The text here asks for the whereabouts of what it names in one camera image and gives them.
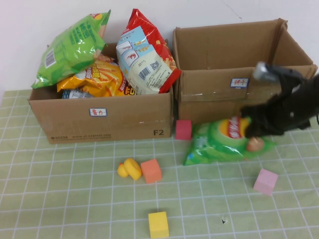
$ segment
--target yellow rubber duck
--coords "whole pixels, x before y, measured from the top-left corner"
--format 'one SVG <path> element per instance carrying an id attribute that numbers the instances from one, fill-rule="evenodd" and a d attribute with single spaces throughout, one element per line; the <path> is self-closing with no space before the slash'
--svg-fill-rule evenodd
<path id="1" fill-rule="evenodd" d="M 134 180 L 138 180 L 142 175 L 139 164 L 132 158 L 128 158 L 124 163 L 120 163 L 118 167 L 118 175 L 125 178 L 131 176 Z"/>

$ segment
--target plastic packaging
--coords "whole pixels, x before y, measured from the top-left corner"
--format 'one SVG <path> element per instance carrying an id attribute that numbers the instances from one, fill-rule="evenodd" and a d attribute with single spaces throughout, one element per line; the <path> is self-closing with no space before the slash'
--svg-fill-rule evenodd
<path id="1" fill-rule="evenodd" d="M 51 86 L 83 71 L 101 54 L 111 11 L 90 14 L 58 35 L 41 58 L 33 88 Z"/>
<path id="2" fill-rule="evenodd" d="M 181 74 L 158 29 L 138 9 L 116 49 L 121 70 L 137 95 L 166 93 Z"/>
<path id="3" fill-rule="evenodd" d="M 193 127 L 193 139 L 184 165 L 239 161 L 256 157 L 275 146 L 264 138 L 248 139 L 249 118 L 233 117 Z"/>
<path id="4" fill-rule="evenodd" d="M 62 89 L 79 89 L 95 97 L 134 95 L 134 90 L 114 61 L 111 57 L 100 55 L 91 67 L 59 82 L 58 92 Z"/>
<path id="5" fill-rule="evenodd" d="M 94 97 L 93 95 L 80 91 L 78 89 L 64 90 L 62 95 L 62 99 L 93 98 L 93 97 Z"/>

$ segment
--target yellow chip bag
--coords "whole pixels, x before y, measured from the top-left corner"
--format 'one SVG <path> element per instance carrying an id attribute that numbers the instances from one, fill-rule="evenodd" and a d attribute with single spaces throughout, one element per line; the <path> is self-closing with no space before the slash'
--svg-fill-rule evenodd
<path id="1" fill-rule="evenodd" d="M 123 76 L 114 59 L 99 56 L 86 70 L 75 74 L 57 84 L 58 92 L 62 89 L 79 89 L 95 97 L 131 96 L 135 92 Z"/>

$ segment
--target red chip bag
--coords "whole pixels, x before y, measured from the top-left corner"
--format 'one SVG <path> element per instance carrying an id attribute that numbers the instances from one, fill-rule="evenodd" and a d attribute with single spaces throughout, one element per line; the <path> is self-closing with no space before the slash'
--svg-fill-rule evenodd
<path id="1" fill-rule="evenodd" d="M 136 95 L 166 93 L 181 74 L 158 29 L 138 9 L 133 9 L 116 49 Z"/>

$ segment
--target barcode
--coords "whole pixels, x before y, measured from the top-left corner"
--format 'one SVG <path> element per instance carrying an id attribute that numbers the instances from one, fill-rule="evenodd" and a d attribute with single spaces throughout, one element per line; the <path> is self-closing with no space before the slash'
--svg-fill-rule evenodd
<path id="1" fill-rule="evenodd" d="M 48 68 L 52 65 L 55 64 L 55 59 L 54 59 L 54 52 L 53 49 L 51 51 L 48 52 L 48 54 L 46 54 L 45 57 L 45 68 Z"/>
<path id="2" fill-rule="evenodd" d="M 160 65 L 159 62 L 156 61 L 156 62 L 154 62 L 154 63 L 151 64 L 151 67 L 152 67 L 153 70 L 156 70 L 159 65 Z"/>
<path id="3" fill-rule="evenodd" d="M 149 70 L 148 67 L 145 67 L 140 73 L 139 76 L 143 79 L 143 81 L 145 80 L 145 77 L 150 74 L 151 71 Z"/>

